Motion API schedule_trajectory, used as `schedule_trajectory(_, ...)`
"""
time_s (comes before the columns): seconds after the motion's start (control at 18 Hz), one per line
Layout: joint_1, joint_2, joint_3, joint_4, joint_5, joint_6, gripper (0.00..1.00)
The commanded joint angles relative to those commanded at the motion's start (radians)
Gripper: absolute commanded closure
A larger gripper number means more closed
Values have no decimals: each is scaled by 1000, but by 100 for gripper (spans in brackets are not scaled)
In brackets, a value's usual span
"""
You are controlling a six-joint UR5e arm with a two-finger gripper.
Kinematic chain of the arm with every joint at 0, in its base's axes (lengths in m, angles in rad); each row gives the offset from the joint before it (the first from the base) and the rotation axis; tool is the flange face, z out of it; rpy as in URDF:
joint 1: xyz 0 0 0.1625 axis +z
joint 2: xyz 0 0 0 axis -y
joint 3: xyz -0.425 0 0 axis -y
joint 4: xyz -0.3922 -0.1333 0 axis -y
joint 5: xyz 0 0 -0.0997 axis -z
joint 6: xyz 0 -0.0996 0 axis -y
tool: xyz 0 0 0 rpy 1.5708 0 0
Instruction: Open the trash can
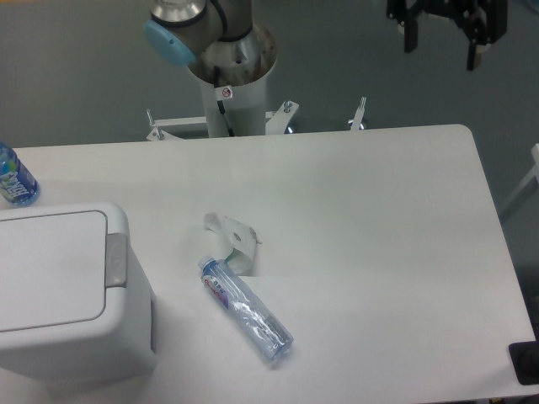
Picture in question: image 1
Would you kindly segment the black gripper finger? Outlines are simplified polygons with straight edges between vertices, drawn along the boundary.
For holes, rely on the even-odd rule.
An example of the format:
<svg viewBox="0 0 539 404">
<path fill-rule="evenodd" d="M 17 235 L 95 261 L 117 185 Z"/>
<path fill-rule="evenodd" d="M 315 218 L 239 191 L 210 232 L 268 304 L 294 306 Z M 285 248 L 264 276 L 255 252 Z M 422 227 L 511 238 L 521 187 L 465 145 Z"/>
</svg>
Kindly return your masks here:
<svg viewBox="0 0 539 404">
<path fill-rule="evenodd" d="M 467 70 L 473 71 L 481 64 L 483 48 L 490 43 L 488 19 L 461 16 L 455 18 L 455 24 L 468 39 Z"/>
<path fill-rule="evenodd" d="M 398 30 L 403 35 L 405 53 L 414 51 L 419 42 L 419 24 L 415 17 L 398 18 Z"/>
</svg>

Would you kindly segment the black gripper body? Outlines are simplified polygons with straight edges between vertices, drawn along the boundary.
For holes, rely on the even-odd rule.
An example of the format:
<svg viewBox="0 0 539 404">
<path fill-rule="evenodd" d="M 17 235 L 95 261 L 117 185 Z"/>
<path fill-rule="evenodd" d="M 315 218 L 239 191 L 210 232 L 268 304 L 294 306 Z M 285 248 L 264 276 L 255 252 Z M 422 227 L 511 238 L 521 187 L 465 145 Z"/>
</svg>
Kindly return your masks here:
<svg viewBox="0 0 539 404">
<path fill-rule="evenodd" d="M 488 19 L 490 44 L 495 43 L 507 32 L 506 1 L 468 1 L 468 0 L 424 0 L 424 1 L 386 1 L 386 16 L 397 22 L 398 18 L 418 17 L 426 13 L 449 19 L 455 23 L 456 17 L 480 16 Z"/>
</svg>

